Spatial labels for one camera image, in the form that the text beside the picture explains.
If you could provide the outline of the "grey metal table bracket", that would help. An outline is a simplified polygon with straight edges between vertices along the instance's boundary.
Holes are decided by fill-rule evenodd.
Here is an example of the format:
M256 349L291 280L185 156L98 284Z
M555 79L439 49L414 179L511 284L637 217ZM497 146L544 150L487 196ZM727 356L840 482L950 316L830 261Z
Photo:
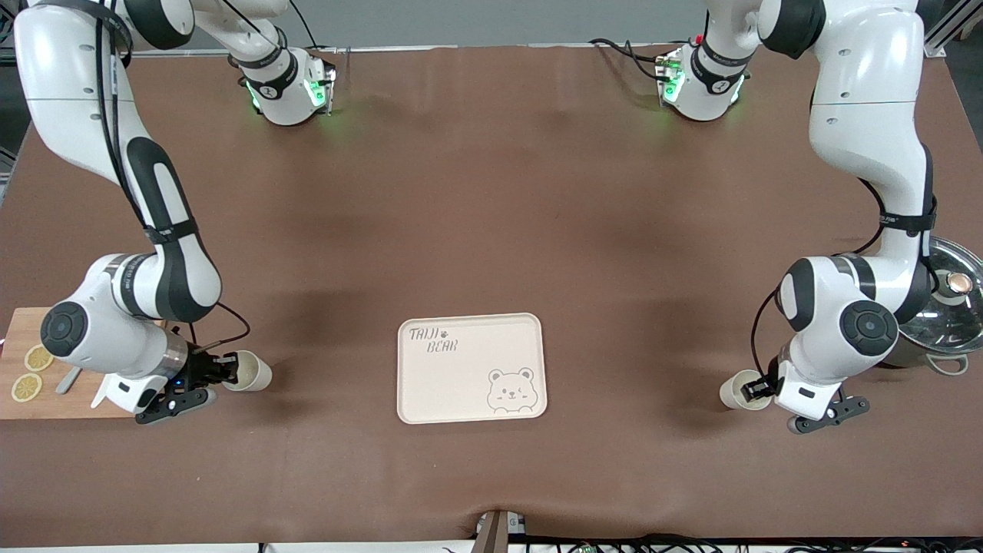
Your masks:
M525 515L494 510L478 519L470 553L527 553L528 549Z

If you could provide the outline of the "glass pot lid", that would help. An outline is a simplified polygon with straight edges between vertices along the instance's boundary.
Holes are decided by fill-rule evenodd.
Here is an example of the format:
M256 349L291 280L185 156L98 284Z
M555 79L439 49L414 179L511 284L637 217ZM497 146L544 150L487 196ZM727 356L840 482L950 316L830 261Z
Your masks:
M900 325L909 342L931 353L959 355L983 349L983 259L933 236L930 284L938 288L920 312Z

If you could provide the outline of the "bamboo cutting board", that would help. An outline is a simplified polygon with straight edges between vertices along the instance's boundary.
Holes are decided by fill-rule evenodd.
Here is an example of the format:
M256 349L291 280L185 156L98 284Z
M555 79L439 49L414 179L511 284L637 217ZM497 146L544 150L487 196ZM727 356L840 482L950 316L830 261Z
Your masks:
M29 372L25 354L40 343L39 326L46 307L15 308L6 332L0 333L4 344L0 351L0 420L17 419L83 419L132 418L111 400L92 409L91 402L101 386L103 375L81 371L66 393L56 393L60 382L70 373L70 365L55 360L39 372L40 393L28 402L17 402L12 396L15 381Z

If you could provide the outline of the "white IKEA cup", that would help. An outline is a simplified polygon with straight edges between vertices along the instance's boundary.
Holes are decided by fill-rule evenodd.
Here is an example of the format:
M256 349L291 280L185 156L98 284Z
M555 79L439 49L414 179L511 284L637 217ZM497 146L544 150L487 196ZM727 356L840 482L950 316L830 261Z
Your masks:
M754 384L761 379L762 376L753 369L745 369L737 372L737 374L720 386L720 401L728 409L741 409L747 410L747 412L759 412L759 410L765 409L771 405L771 396L748 399L748 396L745 396L744 392L742 392L744 386Z
M228 391L259 392L273 381L273 369L252 351L235 351L237 358L236 382L222 382Z

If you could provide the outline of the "beige bear print tray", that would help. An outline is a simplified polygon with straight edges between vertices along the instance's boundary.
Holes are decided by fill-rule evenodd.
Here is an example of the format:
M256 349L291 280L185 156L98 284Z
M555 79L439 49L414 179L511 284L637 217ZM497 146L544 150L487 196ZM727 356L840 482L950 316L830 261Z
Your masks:
M396 413L404 423L537 418L547 408L535 315L410 319L398 329Z

